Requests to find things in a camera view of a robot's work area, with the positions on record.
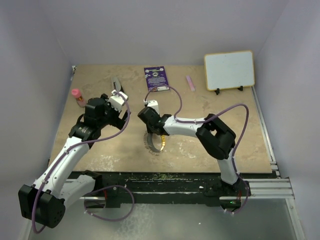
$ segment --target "wall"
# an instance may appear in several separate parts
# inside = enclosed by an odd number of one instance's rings
[[[46,168],[71,64],[37,0],[0,2],[0,232],[22,229],[18,190]]]
[[[71,63],[203,65],[258,53],[288,0],[41,0]]]
[[[320,1],[291,0],[256,59],[256,91],[307,239],[320,239]]]

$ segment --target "pink bottle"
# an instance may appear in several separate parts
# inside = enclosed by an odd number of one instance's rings
[[[82,97],[81,91],[78,88],[74,88],[71,90],[72,96],[75,98],[78,105],[82,108],[87,104],[86,100]]]

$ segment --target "whiteboard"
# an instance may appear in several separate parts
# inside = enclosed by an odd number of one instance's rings
[[[254,56],[251,50],[206,54],[206,88],[233,89],[255,85]]]

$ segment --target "wooden table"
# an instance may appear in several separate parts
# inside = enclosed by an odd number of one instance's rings
[[[146,126],[137,117],[144,108],[143,99],[147,84],[144,67],[147,65],[79,65],[71,88],[79,88],[86,99],[100,97],[112,90],[111,78],[117,76],[125,93],[129,96],[131,118],[127,129],[111,140],[95,143],[79,161],[75,171],[119,171],[119,172],[219,172],[217,160],[205,151],[197,138],[173,135],[166,137],[166,146],[159,155],[149,152],[144,144]],[[244,137],[235,154],[238,169],[243,173],[271,173],[271,166],[260,125],[252,90],[228,89],[220,95],[206,89],[204,66],[165,66],[169,84],[176,88],[183,101],[179,117],[201,118],[209,113],[219,113],[236,103],[247,104],[249,122]],[[190,75],[196,87],[191,92],[186,81]],[[179,108],[179,98],[172,90],[154,92],[149,100],[157,100],[160,114],[174,114]],[[71,127],[84,108],[78,107],[75,99],[68,96],[51,154],[51,162],[62,149]],[[236,107],[220,118],[240,135],[246,111]],[[115,134],[118,129],[107,126],[101,138]]]

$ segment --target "purple book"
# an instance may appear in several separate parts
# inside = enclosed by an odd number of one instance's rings
[[[152,92],[169,90],[169,87],[161,86],[169,85],[164,66],[145,67],[144,75],[149,91],[153,88]]]

